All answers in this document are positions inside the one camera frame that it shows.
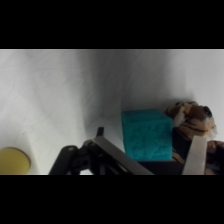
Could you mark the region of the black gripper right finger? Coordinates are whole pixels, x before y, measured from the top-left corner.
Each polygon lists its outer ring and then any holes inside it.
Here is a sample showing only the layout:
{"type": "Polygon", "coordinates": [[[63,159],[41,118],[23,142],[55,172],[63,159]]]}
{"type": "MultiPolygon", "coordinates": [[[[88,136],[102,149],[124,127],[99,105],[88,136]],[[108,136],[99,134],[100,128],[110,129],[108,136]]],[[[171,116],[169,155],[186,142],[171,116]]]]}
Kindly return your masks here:
{"type": "Polygon", "coordinates": [[[205,137],[195,136],[185,160],[183,175],[204,175],[206,170],[224,175],[224,144],[209,147],[205,137]]]}

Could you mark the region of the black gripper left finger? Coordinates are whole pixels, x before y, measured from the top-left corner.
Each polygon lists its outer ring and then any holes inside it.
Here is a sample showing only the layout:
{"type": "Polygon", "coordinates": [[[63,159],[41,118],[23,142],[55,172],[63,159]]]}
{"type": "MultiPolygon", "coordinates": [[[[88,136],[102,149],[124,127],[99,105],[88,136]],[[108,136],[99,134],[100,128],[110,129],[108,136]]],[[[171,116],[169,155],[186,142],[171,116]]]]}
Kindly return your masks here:
{"type": "Polygon", "coordinates": [[[104,137],[104,128],[81,148],[65,146],[58,154],[50,175],[79,175],[89,170],[93,175],[152,175],[152,172],[131,159],[104,137]]]}

